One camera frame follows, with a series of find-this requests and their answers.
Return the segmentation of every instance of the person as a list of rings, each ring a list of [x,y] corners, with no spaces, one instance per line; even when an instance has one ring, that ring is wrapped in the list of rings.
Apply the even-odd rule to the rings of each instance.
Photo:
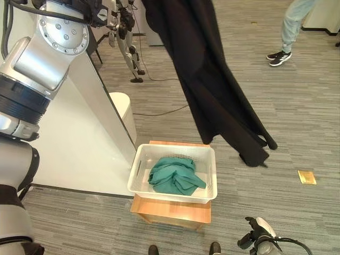
[[[209,255],[221,254],[221,246],[217,242],[213,242],[210,246]],[[158,248],[155,245],[149,247],[148,255],[159,255]]]
[[[294,0],[288,7],[281,28],[281,51],[267,55],[270,66],[279,66],[292,56],[292,46],[299,32],[302,19],[310,12],[319,0]]]

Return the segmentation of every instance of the gray carpet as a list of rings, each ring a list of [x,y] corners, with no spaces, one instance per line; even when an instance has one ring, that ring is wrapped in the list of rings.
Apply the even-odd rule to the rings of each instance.
[[[279,236],[298,239],[316,255],[340,254],[340,49],[339,36],[301,31],[292,58],[268,66],[265,55],[280,50],[282,16],[290,1],[214,1],[227,63],[279,148],[268,168],[249,168],[221,137],[216,151],[218,197],[212,224],[201,233],[147,225],[131,215],[131,200],[34,188],[24,199],[46,254],[208,254],[219,241],[226,254],[249,254],[236,242],[250,230],[245,216],[261,216]],[[134,37],[139,48],[139,38]],[[162,47],[142,53],[154,79],[175,78]],[[105,39],[103,65],[93,56],[105,86],[131,98],[135,113],[159,114],[186,104],[177,81],[129,82],[132,75]],[[137,145],[149,140],[200,142],[188,108],[159,117],[135,115]],[[314,171],[318,185],[302,185],[298,170]],[[304,254],[283,244],[286,254]]]

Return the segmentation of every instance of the white sole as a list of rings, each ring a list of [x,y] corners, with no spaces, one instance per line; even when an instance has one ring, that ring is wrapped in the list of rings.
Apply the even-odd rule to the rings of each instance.
[[[269,65],[270,66],[279,66],[279,65],[282,65],[284,62],[286,62],[287,60],[289,60],[290,58],[291,58],[291,56],[292,56],[292,54],[291,55],[289,55],[286,59],[284,59],[284,60],[282,60],[280,63],[278,63],[278,64],[270,64],[269,63]]]
[[[273,60],[274,60],[274,58],[269,58],[268,56],[266,56],[266,59],[267,59],[267,60],[270,60],[270,61],[273,61]]]

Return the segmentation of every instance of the jeans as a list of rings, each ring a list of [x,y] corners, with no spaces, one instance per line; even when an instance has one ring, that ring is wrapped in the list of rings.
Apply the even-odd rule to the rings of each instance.
[[[300,32],[302,19],[317,1],[319,0],[294,0],[288,7],[281,29],[282,50],[285,53],[292,51],[293,43]]]

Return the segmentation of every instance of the basket handle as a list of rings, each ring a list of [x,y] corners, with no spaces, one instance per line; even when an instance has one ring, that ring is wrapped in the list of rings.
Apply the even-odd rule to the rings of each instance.
[[[209,167],[209,176],[210,176],[210,178],[209,178],[209,180],[210,180],[210,183],[209,183],[209,186],[208,186],[208,187],[210,187],[210,186],[211,186],[211,165],[210,165],[210,167]]]
[[[140,161],[139,161],[139,164],[138,164],[138,169],[137,169],[136,177],[138,177],[139,170],[140,170],[140,165],[141,165],[141,164],[142,164],[142,161],[140,160]]]

